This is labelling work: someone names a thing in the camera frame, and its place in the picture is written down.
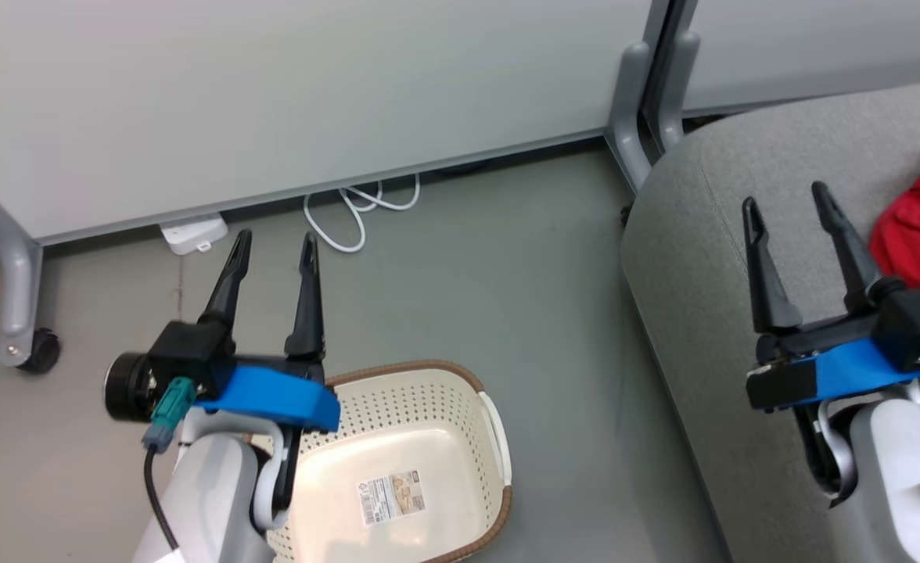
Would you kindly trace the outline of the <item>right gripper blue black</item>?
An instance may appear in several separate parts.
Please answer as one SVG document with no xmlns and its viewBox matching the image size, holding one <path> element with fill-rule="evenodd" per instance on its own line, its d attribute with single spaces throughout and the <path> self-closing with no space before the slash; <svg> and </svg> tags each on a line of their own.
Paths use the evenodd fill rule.
<svg viewBox="0 0 920 563">
<path fill-rule="evenodd" d="M 871 287 L 882 277 L 870 250 L 823 181 L 811 185 L 822 228 L 831 235 L 846 286 L 847 313 L 874 307 Z M 746 375 L 749 405 L 772 412 L 850 398 L 920 378 L 882 355 L 871 331 L 875 314 L 842 316 L 803 325 L 790 303 L 768 249 L 770 232 L 753 197 L 742 202 L 747 278 L 757 365 Z"/>
</svg>

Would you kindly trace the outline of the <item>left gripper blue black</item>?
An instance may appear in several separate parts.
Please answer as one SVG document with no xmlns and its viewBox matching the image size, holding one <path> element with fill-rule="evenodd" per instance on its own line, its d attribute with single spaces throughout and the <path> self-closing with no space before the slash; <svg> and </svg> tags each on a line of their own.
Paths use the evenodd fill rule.
<svg viewBox="0 0 920 563">
<path fill-rule="evenodd" d="M 214 291 L 207 300 L 199 324 L 220 324 L 232 329 L 237 314 L 239 286 L 248 274 L 253 234 L 242 229 L 221 269 Z M 284 352 L 273 356 L 238 355 L 228 387 L 216 399 L 196 392 L 194 400 L 178 399 L 173 393 L 169 417 L 176 425 L 192 409 L 208 414 L 228 412 L 253 419 L 291 425 L 304 432 L 335 432 L 340 425 L 341 405 L 334 389 L 325 382 L 325 328 L 318 243 L 306 234 L 298 264 L 300 288 L 296 316 Z M 155 417 L 170 384 L 155 375 L 145 353 L 123 353 L 110 366 L 105 378 L 105 407 L 117 421 L 149 423 Z"/>
</svg>

